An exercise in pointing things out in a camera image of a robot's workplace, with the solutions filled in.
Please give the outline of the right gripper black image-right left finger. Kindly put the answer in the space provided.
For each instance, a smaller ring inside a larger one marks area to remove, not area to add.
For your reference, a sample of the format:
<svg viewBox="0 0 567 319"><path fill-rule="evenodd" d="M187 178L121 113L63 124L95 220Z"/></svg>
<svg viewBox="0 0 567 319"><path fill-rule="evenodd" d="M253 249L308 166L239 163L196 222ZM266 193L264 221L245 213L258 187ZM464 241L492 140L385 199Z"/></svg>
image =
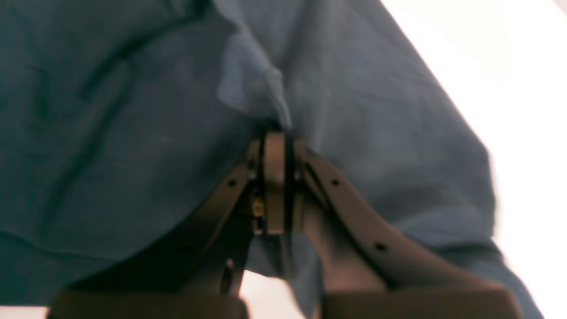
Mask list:
<svg viewBox="0 0 567 319"><path fill-rule="evenodd" d="M197 210L135 256L81 280L49 319L246 319L239 289L255 235L286 232L286 136L253 140Z"/></svg>

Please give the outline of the right gripper black image-right right finger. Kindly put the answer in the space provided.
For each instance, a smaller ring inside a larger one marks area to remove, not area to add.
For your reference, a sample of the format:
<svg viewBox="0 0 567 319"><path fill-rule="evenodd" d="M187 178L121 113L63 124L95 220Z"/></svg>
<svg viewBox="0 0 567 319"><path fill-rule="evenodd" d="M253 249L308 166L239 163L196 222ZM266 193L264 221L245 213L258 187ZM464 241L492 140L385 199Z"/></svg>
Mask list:
<svg viewBox="0 0 567 319"><path fill-rule="evenodd" d="M503 285L470 274L395 230L328 161L292 143L292 230L322 264L314 319L521 319Z"/></svg>

